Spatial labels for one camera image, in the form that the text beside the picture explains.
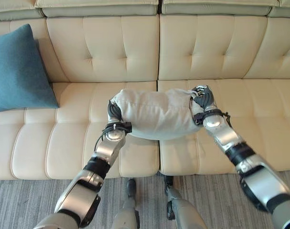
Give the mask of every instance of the sofa cushion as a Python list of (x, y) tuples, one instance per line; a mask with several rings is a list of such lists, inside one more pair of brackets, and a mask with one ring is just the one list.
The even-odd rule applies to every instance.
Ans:
[(223, 78), (290, 79), (290, 19), (162, 15), (159, 80)]
[(34, 7), (35, 1), (0, 0), (0, 21), (44, 17), (42, 10)]
[(155, 81), (159, 16), (0, 22), (0, 35), (30, 24), (51, 82)]
[(279, 7), (272, 7), (269, 17), (287, 17), (290, 18), (290, 0), (279, 0)]
[(0, 36), (0, 111), (58, 107), (29, 24)]
[[(54, 83), (58, 109), (0, 112), (0, 179), (72, 179), (107, 123), (107, 102), (123, 88), (156, 90), (156, 82)], [(107, 177), (142, 177), (159, 169), (157, 141), (127, 135)]]
[(37, 0), (48, 17), (155, 15), (158, 0)]
[(267, 15), (277, 0), (163, 0), (163, 14)]
[[(233, 128), (277, 170), (290, 169), (290, 79), (158, 81), (158, 90), (211, 87), (217, 106), (231, 115)], [(166, 175), (234, 173), (234, 166), (202, 129), (160, 141)]]

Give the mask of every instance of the gray carpet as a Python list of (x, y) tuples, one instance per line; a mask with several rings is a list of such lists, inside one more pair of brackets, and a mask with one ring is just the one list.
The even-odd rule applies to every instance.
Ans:
[[(281, 176), (290, 187), (290, 171)], [(127, 178), (108, 179), (100, 192), (102, 201), (89, 229), (110, 229), (126, 197)], [(194, 203), (209, 229), (271, 229), (268, 214), (256, 211), (238, 185), (237, 175), (197, 175), (175, 178), (182, 196)], [(0, 181), (0, 229), (32, 229), (53, 211), (70, 181)], [(165, 215), (163, 177), (137, 178), (137, 210), (141, 229), (174, 229)]]

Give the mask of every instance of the leather couch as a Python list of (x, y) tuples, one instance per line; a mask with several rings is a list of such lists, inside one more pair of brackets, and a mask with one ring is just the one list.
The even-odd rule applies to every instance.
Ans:
[[(113, 95), (197, 84), (211, 86), (258, 153), (290, 169), (289, 0), (164, 0), (161, 15), (151, 0), (0, 2), (0, 35), (31, 25), (60, 105), (0, 112), (0, 179), (72, 179), (92, 154)], [(128, 136), (107, 177), (158, 170), (234, 172), (201, 130), (160, 142)]]

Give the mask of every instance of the robotic arm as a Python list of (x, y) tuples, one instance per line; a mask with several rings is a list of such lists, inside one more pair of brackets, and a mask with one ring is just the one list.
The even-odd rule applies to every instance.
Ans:
[(202, 125), (215, 143), (234, 164), (240, 185), (255, 207), (272, 214), (275, 229), (290, 229), (290, 190), (265, 159), (256, 154), (244, 139), (225, 122), (225, 115), (214, 102), (207, 85), (193, 89), (194, 98), (204, 113), (196, 114), (196, 125)]
[[(207, 85), (193, 89), (194, 98), (204, 112), (196, 114), (196, 125), (203, 125), (219, 148), (226, 154), (241, 176), (240, 184), (246, 196), (257, 209), (272, 214), (275, 229), (290, 229), (290, 190), (272, 167), (250, 148), (243, 138), (232, 129), (227, 119), (214, 102)], [(99, 139), (102, 142), (96, 148), (83, 170), (72, 180), (60, 196), (54, 214), (43, 219), (34, 229), (78, 229), (89, 225), (100, 202), (100, 191), (107, 172), (118, 157), (125, 144), (125, 136), (132, 131), (131, 123), (121, 122), (121, 111), (116, 104), (109, 103), (108, 124)], [(179, 201), (179, 195), (169, 187), (169, 199)], [(175, 204), (181, 225), (188, 225), (196, 211), (179, 211), (193, 207), (181, 201)], [(201, 217), (197, 222), (205, 228)]]
[(72, 180), (58, 199), (54, 213), (43, 219), (34, 229), (78, 229), (92, 221), (100, 203), (100, 191), (107, 172), (126, 142), (126, 134), (132, 131), (131, 123), (123, 123), (120, 109), (108, 106), (108, 124), (87, 165)]

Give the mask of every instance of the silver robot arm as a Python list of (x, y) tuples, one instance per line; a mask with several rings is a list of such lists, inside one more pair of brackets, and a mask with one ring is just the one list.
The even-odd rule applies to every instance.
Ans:
[(34, 229), (78, 229), (90, 224), (100, 203), (98, 192), (131, 131), (131, 123), (121, 122), (120, 109), (109, 103), (108, 124), (100, 136), (101, 144), (97, 149), (95, 146), (87, 165), (62, 193), (54, 213)]
[(240, 185), (255, 207), (272, 214), (275, 229), (290, 229), (290, 190), (274, 169), (256, 154), (245, 140), (223, 118), (207, 85), (193, 89), (194, 98), (204, 113), (196, 114), (194, 121), (203, 125), (215, 143), (234, 164), (241, 176)]

